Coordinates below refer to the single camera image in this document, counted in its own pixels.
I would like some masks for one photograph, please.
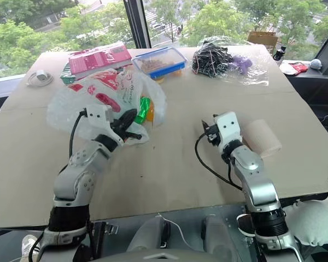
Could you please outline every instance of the black cable bundle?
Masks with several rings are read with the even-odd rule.
[[[228,63],[233,62],[232,56],[227,53],[226,47],[219,47],[209,42],[194,53],[192,70],[210,78],[222,76],[228,69]]]

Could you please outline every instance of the beige tape roll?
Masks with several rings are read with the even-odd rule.
[[[263,119],[242,127],[241,132],[250,149],[262,158],[271,156],[282,148],[282,144]]]

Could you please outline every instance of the plastic container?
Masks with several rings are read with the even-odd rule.
[[[175,48],[164,47],[152,52],[143,53],[132,59],[135,67],[152,79],[161,79],[164,75],[185,68],[187,59]]]
[[[69,66],[69,63],[67,63],[66,66],[64,67],[60,75],[60,78],[62,79],[65,85],[69,85],[75,81],[75,76],[72,75],[71,67]]]

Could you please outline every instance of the brown box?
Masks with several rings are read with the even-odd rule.
[[[278,41],[278,37],[276,37],[275,34],[275,32],[250,31],[248,42],[264,45],[267,51],[272,55]]]

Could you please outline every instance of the window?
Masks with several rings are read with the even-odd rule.
[[[122,0],[0,0],[0,78],[24,74],[42,52],[118,40],[135,47]]]
[[[144,8],[154,47],[263,31],[287,47],[286,59],[312,60],[328,38],[328,0],[145,0]]]

